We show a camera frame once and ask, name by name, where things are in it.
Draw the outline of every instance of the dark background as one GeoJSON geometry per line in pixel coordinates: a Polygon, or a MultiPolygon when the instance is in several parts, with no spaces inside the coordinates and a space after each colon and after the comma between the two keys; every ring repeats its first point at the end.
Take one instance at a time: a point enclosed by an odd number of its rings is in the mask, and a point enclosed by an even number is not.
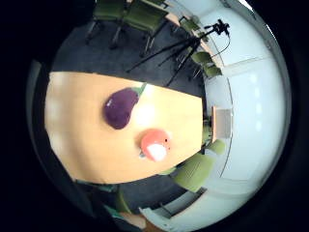
{"type": "MultiPolygon", "coordinates": [[[[286,57],[293,87],[293,122],[285,152],[265,186],[243,208],[206,231],[296,231],[307,227],[309,72],[305,3],[248,1],[271,28],[286,57]]],[[[85,216],[44,174],[30,143],[25,86],[32,58],[51,62],[71,28],[86,22],[86,0],[2,3],[2,231],[112,231],[85,216]]]]}

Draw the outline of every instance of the chair backrest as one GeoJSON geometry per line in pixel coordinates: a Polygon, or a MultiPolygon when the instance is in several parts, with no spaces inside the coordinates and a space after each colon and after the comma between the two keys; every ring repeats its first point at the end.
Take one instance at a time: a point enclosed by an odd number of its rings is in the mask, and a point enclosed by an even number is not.
{"type": "Polygon", "coordinates": [[[210,175],[213,163],[213,158],[197,153],[180,167],[173,179],[179,186],[197,192],[210,175]]]}
{"type": "Polygon", "coordinates": [[[206,147],[206,149],[209,149],[209,150],[217,153],[218,155],[221,155],[225,151],[225,143],[220,139],[216,139],[214,142],[210,143],[206,147]]]}
{"type": "Polygon", "coordinates": [[[129,223],[123,216],[121,216],[117,210],[107,205],[103,205],[103,207],[108,212],[108,214],[113,218],[114,222],[121,230],[130,232],[142,232],[140,228],[129,223]]]}
{"type": "Polygon", "coordinates": [[[152,2],[158,6],[160,6],[163,2],[165,2],[165,0],[147,0],[149,2],[152,2]]]}
{"type": "Polygon", "coordinates": [[[222,75],[222,71],[217,66],[208,67],[207,65],[205,65],[204,71],[207,77],[222,75]]]}
{"type": "Polygon", "coordinates": [[[192,54],[191,58],[195,63],[199,64],[207,64],[212,62],[211,55],[206,51],[197,51],[192,54]]]}
{"type": "Polygon", "coordinates": [[[125,198],[124,198],[124,194],[123,194],[123,192],[120,188],[118,188],[118,191],[117,191],[115,204],[116,204],[116,209],[117,209],[118,212],[124,212],[124,213],[130,213],[131,214],[131,210],[126,203],[125,198]]]}
{"type": "Polygon", "coordinates": [[[211,139],[211,127],[208,125],[203,125],[203,136],[202,144],[211,139]]]}
{"type": "Polygon", "coordinates": [[[133,0],[129,5],[128,14],[148,15],[148,17],[151,17],[153,22],[158,25],[168,12],[152,2],[146,0],[133,0]]]}
{"type": "Polygon", "coordinates": [[[94,18],[103,20],[119,20],[126,8],[126,0],[98,0],[94,10],[94,18]]]}

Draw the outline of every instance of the cable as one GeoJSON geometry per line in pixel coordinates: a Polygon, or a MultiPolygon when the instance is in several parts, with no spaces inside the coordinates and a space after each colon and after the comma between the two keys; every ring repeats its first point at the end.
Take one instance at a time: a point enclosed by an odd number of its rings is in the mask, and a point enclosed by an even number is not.
{"type": "Polygon", "coordinates": [[[230,35],[228,35],[228,37],[229,37],[229,42],[228,42],[227,46],[223,50],[221,50],[218,53],[216,53],[215,55],[213,55],[212,57],[221,54],[223,51],[225,51],[230,46],[230,44],[231,44],[231,37],[230,37],[230,35]]]}

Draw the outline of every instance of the white wall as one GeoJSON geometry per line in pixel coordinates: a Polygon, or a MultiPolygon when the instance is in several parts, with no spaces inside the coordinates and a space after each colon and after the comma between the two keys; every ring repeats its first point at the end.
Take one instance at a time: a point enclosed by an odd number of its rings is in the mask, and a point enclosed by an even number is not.
{"type": "Polygon", "coordinates": [[[233,140],[222,177],[262,180],[281,144],[285,96],[273,58],[245,64],[247,72],[228,76],[234,103],[233,140]]]}
{"type": "MultiPolygon", "coordinates": [[[[220,54],[224,66],[248,59],[261,59],[271,55],[258,31],[232,9],[219,9],[201,17],[200,20],[204,25],[208,25],[214,24],[219,18],[230,25],[231,43],[227,50],[220,54]]],[[[229,41],[224,33],[220,36],[212,33],[210,37],[219,51],[224,49],[229,41]]]]}
{"type": "Polygon", "coordinates": [[[176,2],[199,17],[223,7],[219,0],[178,0],[176,2]]]}
{"type": "Polygon", "coordinates": [[[190,207],[170,220],[184,231],[198,230],[230,215],[249,198],[249,194],[230,196],[207,191],[190,207]]]}

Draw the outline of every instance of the green cushion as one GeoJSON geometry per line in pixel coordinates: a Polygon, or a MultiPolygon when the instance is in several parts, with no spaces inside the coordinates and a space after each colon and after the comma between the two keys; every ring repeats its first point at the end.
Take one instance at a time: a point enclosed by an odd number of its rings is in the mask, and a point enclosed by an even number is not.
{"type": "Polygon", "coordinates": [[[107,206],[107,205],[103,205],[104,208],[106,209],[106,211],[108,212],[108,214],[110,214],[111,217],[113,218],[121,218],[124,219],[119,213],[118,211],[116,211],[115,209],[107,206]]]}
{"type": "Polygon", "coordinates": [[[155,3],[156,5],[160,6],[165,0],[147,0],[149,2],[155,3]]]}
{"type": "Polygon", "coordinates": [[[203,125],[203,136],[202,136],[202,144],[211,139],[211,127],[207,125],[203,125]]]}
{"type": "Polygon", "coordinates": [[[134,0],[124,16],[124,22],[131,27],[153,34],[167,14],[168,12],[153,3],[134,0]]]}
{"type": "Polygon", "coordinates": [[[96,188],[96,189],[99,189],[101,191],[106,191],[106,192],[112,192],[116,188],[115,185],[95,184],[95,183],[90,183],[90,182],[81,181],[81,180],[75,180],[75,181],[79,185],[89,186],[89,187],[96,188]]]}
{"type": "Polygon", "coordinates": [[[181,20],[180,24],[181,27],[188,33],[191,33],[192,30],[196,31],[200,29],[199,25],[197,25],[197,23],[195,23],[192,19],[181,20]]]}
{"type": "Polygon", "coordinates": [[[220,139],[216,139],[213,143],[210,143],[206,148],[212,150],[218,155],[221,155],[224,153],[225,143],[220,139]]]}
{"type": "Polygon", "coordinates": [[[127,203],[124,199],[124,194],[120,189],[117,192],[115,204],[116,204],[116,209],[117,209],[118,212],[125,212],[125,213],[131,214],[131,210],[128,207],[128,205],[127,205],[127,203]]]}
{"type": "Polygon", "coordinates": [[[121,19],[126,6],[126,0],[98,0],[94,18],[99,20],[121,19]]]}
{"type": "Polygon", "coordinates": [[[173,179],[179,186],[196,192],[210,175],[213,163],[213,158],[197,153],[180,167],[173,179]]]}
{"type": "MultiPolygon", "coordinates": [[[[201,37],[201,36],[203,36],[203,35],[205,35],[205,32],[199,32],[199,33],[197,34],[198,37],[201,37]]],[[[209,38],[208,38],[208,37],[204,37],[202,40],[203,40],[204,42],[208,42],[208,41],[209,41],[209,38]]]]}
{"type": "Polygon", "coordinates": [[[176,167],[171,167],[171,168],[169,168],[165,171],[160,172],[158,175],[162,175],[162,176],[169,175],[172,172],[174,172],[175,170],[176,170],[176,167]]]}
{"type": "Polygon", "coordinates": [[[204,65],[203,68],[207,77],[222,75],[221,70],[217,66],[208,67],[207,65],[204,65]]]}
{"type": "Polygon", "coordinates": [[[192,54],[191,59],[196,64],[202,64],[202,63],[210,63],[212,62],[211,55],[207,53],[206,51],[198,51],[192,54]]]}

